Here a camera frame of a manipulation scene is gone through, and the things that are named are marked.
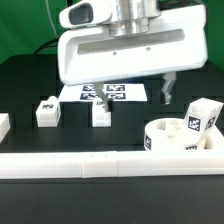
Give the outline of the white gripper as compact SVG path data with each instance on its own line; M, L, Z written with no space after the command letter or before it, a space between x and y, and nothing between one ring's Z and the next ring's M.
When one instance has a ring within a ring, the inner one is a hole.
M67 86L163 75L161 102L171 102L177 71L202 67L208 57L202 4L161 10L155 3L76 3L59 14L60 80Z

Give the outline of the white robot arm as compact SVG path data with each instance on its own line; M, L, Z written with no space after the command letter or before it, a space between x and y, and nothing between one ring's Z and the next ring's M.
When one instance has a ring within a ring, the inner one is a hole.
M59 15L66 31L58 41L60 80L67 86L92 84L109 111L103 84L162 74L162 96L178 71L207 61L206 8L199 3L162 9L158 0L81 0Z

